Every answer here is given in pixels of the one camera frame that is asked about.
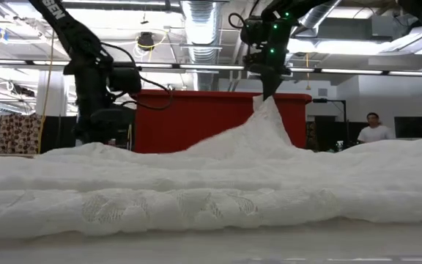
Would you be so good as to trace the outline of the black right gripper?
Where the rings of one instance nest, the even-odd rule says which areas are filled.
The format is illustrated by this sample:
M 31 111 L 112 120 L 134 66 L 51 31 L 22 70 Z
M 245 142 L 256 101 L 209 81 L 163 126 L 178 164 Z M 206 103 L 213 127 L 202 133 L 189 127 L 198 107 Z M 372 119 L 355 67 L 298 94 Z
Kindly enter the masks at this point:
M 260 50 L 243 57 L 245 70 L 261 75 L 263 100 L 273 96 L 283 79 L 291 76 L 292 71 L 286 66 L 288 50 Z

